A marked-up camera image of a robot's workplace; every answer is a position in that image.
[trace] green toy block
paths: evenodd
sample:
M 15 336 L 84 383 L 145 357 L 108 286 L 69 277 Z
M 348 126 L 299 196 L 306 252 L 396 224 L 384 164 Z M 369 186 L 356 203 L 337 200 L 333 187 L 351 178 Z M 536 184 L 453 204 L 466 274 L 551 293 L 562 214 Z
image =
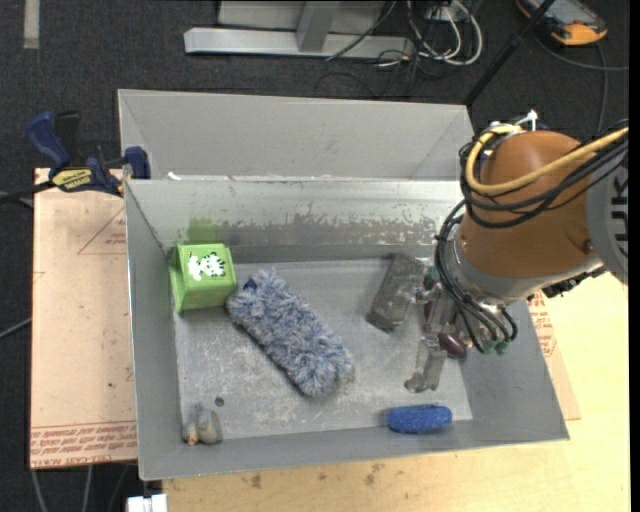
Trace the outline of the green toy block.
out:
M 176 245 L 169 264 L 176 310 L 223 306 L 236 289 L 231 252 L 224 244 Z

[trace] cardboard sheet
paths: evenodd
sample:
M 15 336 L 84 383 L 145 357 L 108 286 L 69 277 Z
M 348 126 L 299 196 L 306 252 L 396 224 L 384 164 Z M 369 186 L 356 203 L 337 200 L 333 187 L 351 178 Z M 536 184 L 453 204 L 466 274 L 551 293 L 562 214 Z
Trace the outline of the cardboard sheet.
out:
M 135 460 L 123 201 L 49 190 L 34 223 L 30 466 Z M 529 308 L 564 418 L 578 419 L 544 297 Z

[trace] blue clamp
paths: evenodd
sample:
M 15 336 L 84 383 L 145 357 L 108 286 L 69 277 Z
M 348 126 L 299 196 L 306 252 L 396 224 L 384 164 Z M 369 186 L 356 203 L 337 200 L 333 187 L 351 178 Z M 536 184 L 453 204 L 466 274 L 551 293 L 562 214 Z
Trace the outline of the blue clamp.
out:
M 49 181 L 65 192 L 93 190 L 121 196 L 123 183 L 113 176 L 104 163 L 89 157 L 83 167 L 69 167 L 71 155 L 56 134 L 53 114 L 42 112 L 27 127 L 27 136 L 35 148 L 55 162 L 49 171 Z M 124 157 L 110 164 L 128 165 L 125 178 L 149 179 L 151 167 L 146 153 L 139 146 L 127 148 Z

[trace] black carpet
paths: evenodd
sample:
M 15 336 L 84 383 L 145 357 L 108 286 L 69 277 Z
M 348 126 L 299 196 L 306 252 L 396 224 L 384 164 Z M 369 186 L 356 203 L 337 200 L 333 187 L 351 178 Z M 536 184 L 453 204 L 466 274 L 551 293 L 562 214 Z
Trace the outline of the black carpet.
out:
M 606 20 L 607 37 L 597 47 L 550 53 L 530 34 L 469 106 L 476 130 L 534 108 L 549 127 L 585 140 L 628 118 L 629 73 L 619 68 L 629 64 L 631 2 L 587 3 Z M 515 0 L 476 0 L 472 9 L 484 50 L 475 64 L 453 69 L 424 62 L 415 74 L 409 66 L 394 74 L 392 68 L 380 71 L 350 59 L 187 56 L 184 32 L 214 22 L 215 2 L 205 1 L 41 0 L 40 48 L 24 49 L 24 4 L 0 0 L 5 192 L 29 188 L 32 169 L 51 165 L 25 136 L 31 118 L 43 110 L 79 112 L 81 151 L 94 155 L 99 144 L 109 159 L 119 156 L 121 88 L 460 104 L 526 24 Z M 406 34 L 404 2 L 398 4 L 379 33 Z M 611 71 L 598 69 L 603 64 Z M 0 333 L 31 316 L 32 224 L 28 206 L 0 203 Z M 27 467 L 30 341 L 28 326 L 0 339 L 2 511 L 39 510 Z M 50 510 L 81 509 L 86 468 L 38 475 Z M 106 510 L 119 481 L 113 510 L 121 509 L 126 496 L 144 491 L 134 466 L 96 466 L 87 509 Z

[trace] blue sponge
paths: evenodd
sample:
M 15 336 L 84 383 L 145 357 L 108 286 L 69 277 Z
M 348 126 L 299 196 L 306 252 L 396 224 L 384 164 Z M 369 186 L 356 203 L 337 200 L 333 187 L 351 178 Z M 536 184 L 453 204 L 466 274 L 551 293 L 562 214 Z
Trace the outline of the blue sponge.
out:
M 387 426 L 402 434 L 422 434 L 446 427 L 453 419 L 444 405 L 409 405 L 387 411 Z

